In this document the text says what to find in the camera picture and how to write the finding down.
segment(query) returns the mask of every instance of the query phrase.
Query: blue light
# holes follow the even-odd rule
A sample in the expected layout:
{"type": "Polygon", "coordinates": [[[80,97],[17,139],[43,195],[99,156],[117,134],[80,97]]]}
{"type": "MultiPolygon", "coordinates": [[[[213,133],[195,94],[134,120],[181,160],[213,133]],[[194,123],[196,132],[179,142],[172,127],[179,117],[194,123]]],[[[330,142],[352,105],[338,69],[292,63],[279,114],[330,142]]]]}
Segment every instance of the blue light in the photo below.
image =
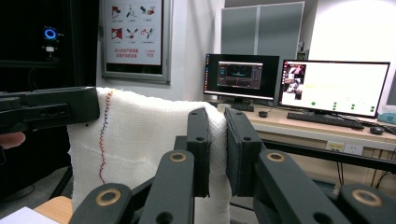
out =
{"type": "Polygon", "coordinates": [[[47,29],[44,31],[44,35],[47,39],[55,39],[56,38],[56,31],[52,29],[47,29]]]}

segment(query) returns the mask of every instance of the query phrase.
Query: white towel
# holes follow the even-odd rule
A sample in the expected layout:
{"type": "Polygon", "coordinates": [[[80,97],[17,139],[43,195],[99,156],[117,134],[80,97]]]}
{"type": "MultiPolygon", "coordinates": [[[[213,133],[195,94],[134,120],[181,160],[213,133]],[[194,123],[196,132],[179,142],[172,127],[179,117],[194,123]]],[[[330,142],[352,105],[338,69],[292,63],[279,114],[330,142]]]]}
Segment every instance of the white towel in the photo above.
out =
{"type": "Polygon", "coordinates": [[[227,123],[206,102],[172,102],[131,91],[97,88],[100,118],[69,125],[73,210],[93,189],[121,183],[133,189],[155,176],[161,157],[187,134],[188,114],[204,107],[209,119],[210,197],[195,199],[195,223],[229,223],[231,189],[225,174],[227,123]]]}

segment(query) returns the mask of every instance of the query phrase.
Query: wooden desk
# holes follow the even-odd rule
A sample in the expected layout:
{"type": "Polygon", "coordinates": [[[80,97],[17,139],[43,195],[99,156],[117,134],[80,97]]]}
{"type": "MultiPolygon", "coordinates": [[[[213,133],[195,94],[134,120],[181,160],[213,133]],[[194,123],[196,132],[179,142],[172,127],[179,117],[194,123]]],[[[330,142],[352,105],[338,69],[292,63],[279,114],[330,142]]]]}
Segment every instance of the wooden desk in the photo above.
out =
{"type": "MultiPolygon", "coordinates": [[[[288,112],[282,109],[270,110],[269,107],[255,106],[254,112],[245,112],[245,114],[261,139],[317,149],[325,149],[328,141],[348,143],[363,146],[362,156],[383,160],[389,160],[392,151],[396,148],[396,135],[390,133],[375,135],[370,133],[369,128],[356,131],[345,127],[287,119],[288,112]],[[267,111],[268,117],[260,118],[259,111],[267,111]]],[[[308,175],[332,181],[339,189],[336,162],[290,155],[308,175]]],[[[346,184],[363,183],[374,186],[383,173],[380,170],[344,164],[346,184]]],[[[396,177],[388,175],[386,179],[381,182],[381,189],[396,198],[396,177]]]]}
{"type": "Polygon", "coordinates": [[[61,224],[69,223],[73,215],[72,201],[64,196],[53,198],[34,210],[61,224]]]}
{"type": "Polygon", "coordinates": [[[257,106],[254,112],[245,112],[260,135],[281,134],[296,139],[306,138],[309,139],[310,144],[314,144],[311,145],[312,147],[323,149],[328,141],[387,151],[393,151],[396,147],[396,135],[390,133],[375,135],[370,133],[369,128],[352,130],[345,127],[287,119],[286,116],[289,111],[281,109],[272,109],[268,112],[268,117],[263,119],[259,117],[259,111],[261,110],[269,111],[270,109],[257,106]]]}

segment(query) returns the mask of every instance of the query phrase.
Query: red stitching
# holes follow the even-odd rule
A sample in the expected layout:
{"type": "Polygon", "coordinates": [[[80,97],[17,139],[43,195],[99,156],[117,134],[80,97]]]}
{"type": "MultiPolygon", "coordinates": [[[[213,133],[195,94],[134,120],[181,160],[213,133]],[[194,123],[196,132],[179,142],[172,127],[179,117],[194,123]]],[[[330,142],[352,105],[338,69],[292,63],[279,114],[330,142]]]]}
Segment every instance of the red stitching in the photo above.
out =
{"type": "Polygon", "coordinates": [[[106,109],[105,109],[105,122],[103,123],[103,127],[102,130],[100,131],[100,136],[99,136],[99,148],[101,150],[102,153],[102,164],[100,165],[99,168],[99,178],[102,180],[102,183],[105,184],[105,180],[102,177],[102,172],[103,169],[105,167],[106,161],[105,161],[105,146],[104,146],[104,136],[105,136],[105,130],[107,128],[107,120],[108,120],[108,111],[110,110],[110,100],[111,100],[111,96],[113,95],[114,91],[110,91],[107,94],[106,97],[106,109]]]}

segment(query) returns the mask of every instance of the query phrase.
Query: monitor screen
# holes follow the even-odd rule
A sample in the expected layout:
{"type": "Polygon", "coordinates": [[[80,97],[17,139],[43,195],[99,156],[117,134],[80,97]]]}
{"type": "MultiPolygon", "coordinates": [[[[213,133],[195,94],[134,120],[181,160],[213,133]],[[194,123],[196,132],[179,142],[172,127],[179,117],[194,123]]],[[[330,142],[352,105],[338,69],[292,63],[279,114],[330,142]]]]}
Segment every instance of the monitor screen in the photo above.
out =
{"type": "Polygon", "coordinates": [[[389,63],[285,60],[279,105],[374,119],[389,63]]]}
{"type": "Polygon", "coordinates": [[[274,101],[279,56],[206,54],[204,94],[274,101]]]}

